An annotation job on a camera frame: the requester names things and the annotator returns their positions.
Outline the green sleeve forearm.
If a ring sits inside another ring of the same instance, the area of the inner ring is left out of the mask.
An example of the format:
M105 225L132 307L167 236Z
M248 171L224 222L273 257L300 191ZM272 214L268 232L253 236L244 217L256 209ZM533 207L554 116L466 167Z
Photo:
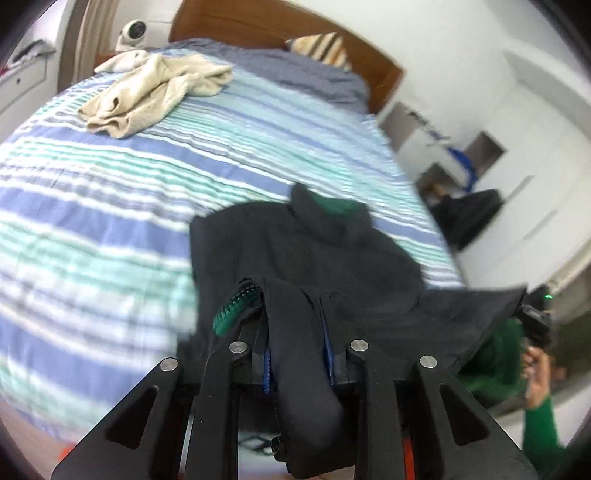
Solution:
M550 396L525 411L522 451L540 476L552 473L560 463L565 447L558 437Z

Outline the person right hand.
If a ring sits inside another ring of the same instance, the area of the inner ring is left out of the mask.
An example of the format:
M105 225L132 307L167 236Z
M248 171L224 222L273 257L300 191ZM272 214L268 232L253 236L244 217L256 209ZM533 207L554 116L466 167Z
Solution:
M522 354L522 377L526 380L525 404L528 410L539 408L550 396L551 360L541 348L529 346Z

